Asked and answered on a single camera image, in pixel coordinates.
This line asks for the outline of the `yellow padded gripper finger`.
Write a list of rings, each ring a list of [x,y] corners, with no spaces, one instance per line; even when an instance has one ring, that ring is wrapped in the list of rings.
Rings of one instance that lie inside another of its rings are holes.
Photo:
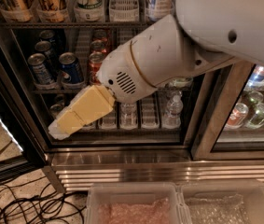
[[[115,98],[103,85],[91,85],[80,91],[70,105],[65,107],[49,125],[49,134],[63,140],[85,125],[109,114],[114,109]]]

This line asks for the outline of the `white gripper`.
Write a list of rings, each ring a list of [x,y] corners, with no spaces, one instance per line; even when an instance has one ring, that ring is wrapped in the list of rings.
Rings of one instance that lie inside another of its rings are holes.
[[[168,15],[111,51],[96,77],[118,102],[132,104],[175,78],[196,77],[236,61],[194,44]]]

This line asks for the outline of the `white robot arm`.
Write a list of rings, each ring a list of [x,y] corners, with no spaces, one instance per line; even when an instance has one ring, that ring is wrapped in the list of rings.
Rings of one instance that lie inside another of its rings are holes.
[[[178,77],[196,77],[231,59],[264,66],[264,0],[175,0],[175,13],[111,51],[98,84],[78,93],[49,125],[63,140]]]

